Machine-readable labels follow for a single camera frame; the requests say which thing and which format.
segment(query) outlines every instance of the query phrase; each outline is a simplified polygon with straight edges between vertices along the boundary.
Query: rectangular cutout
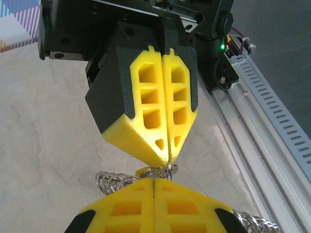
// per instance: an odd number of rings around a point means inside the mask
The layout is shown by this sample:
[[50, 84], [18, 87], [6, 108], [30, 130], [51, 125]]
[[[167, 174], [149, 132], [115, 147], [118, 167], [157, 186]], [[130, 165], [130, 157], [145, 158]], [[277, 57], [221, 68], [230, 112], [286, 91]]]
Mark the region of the rectangular cutout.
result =
[[173, 98], [174, 98], [174, 101], [187, 100], [187, 90], [184, 88], [179, 91], [174, 91]]
[[142, 104], [159, 103], [159, 95], [156, 89], [140, 89]]
[[171, 223], [171, 233], [208, 233], [204, 223]]
[[138, 76], [140, 83], [156, 83], [155, 65], [151, 63], [143, 64], [138, 71]]
[[139, 223], [128, 223], [118, 225], [108, 225], [105, 227], [105, 233], [140, 233]]
[[175, 125], [185, 124], [187, 120], [187, 110], [186, 107], [175, 110], [173, 112], [173, 119]]
[[124, 200], [117, 202], [112, 209], [111, 216], [127, 216], [140, 215], [141, 201], [139, 200]]
[[172, 83], [184, 83], [185, 73], [181, 67], [172, 67], [171, 69]]
[[146, 129], [156, 129], [161, 126], [160, 110], [144, 110], [142, 111], [144, 125]]
[[169, 215], [198, 215], [199, 210], [195, 202], [191, 200], [173, 199], [167, 202]]

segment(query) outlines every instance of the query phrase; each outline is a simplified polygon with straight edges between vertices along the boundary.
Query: textured black plastic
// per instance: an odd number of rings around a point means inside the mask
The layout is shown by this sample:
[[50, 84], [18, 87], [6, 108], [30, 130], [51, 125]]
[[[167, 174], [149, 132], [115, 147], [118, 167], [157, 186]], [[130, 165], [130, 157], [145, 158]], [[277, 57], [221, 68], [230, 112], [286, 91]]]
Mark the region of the textured black plastic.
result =
[[215, 212], [227, 233], [247, 233], [244, 226], [239, 222], [234, 214], [224, 209], [216, 209]]
[[[130, 65], [148, 45], [157, 45], [153, 31], [149, 28], [119, 22], [115, 39], [110, 40], [108, 56], [100, 60], [100, 69], [86, 94], [86, 102], [95, 119], [98, 129], [103, 133], [121, 115], [135, 117]], [[131, 28], [134, 35], [120, 36]]]
[[91, 224], [96, 212], [94, 210], [85, 211], [77, 215], [70, 223], [65, 233], [86, 233]]
[[170, 48], [174, 48], [190, 71], [191, 109], [194, 112], [198, 107], [198, 83], [197, 83], [197, 55], [195, 49], [178, 43], [178, 30], [173, 20], [164, 19], [157, 35], [160, 37], [162, 54], [169, 54]]

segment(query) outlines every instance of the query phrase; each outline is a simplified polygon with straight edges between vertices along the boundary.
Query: bolt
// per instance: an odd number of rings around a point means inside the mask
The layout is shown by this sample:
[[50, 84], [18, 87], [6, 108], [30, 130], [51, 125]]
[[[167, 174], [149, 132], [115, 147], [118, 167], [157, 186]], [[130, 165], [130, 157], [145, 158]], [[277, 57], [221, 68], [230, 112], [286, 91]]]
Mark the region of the bolt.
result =
[[219, 82], [220, 82], [221, 84], [224, 84], [224, 83], [225, 83], [225, 77], [221, 77], [221, 78], [219, 79]]

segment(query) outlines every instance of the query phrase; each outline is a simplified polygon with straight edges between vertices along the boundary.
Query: yellow plastic part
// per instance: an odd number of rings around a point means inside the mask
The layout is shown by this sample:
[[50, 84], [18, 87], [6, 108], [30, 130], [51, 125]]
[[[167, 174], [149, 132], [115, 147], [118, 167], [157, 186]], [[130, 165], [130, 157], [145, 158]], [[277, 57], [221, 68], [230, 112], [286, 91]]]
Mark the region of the yellow plastic part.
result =
[[131, 64], [135, 118], [123, 114], [104, 140], [153, 167], [168, 163], [166, 110], [161, 54], [152, 46]]
[[169, 157], [173, 163], [180, 153], [197, 116], [191, 109], [190, 72], [174, 49], [162, 56]]
[[135, 117], [123, 114], [102, 133], [104, 140], [152, 167], [173, 163], [196, 118], [190, 72], [174, 49], [152, 46], [131, 64]]
[[86, 233], [227, 233], [215, 209], [232, 209], [166, 179], [142, 179], [87, 206]]
[[154, 189], [155, 233], [227, 233], [215, 213], [233, 213], [226, 204], [166, 179], [156, 179]]
[[96, 212], [86, 233], [154, 232], [154, 189], [143, 179], [87, 206]]

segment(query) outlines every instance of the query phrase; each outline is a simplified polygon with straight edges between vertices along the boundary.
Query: screw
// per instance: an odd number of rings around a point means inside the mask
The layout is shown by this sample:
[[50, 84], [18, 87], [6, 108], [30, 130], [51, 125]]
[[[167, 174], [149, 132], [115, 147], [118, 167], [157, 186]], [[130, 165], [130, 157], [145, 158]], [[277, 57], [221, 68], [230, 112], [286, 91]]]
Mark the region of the screw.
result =
[[224, 84], [224, 83], [225, 83], [225, 77], [221, 77], [221, 78], [219, 79], [219, 82], [220, 82], [221, 84]]
[[188, 24], [186, 27], [185, 27], [185, 30], [188, 31], [192, 28], [192, 25], [191, 24]]

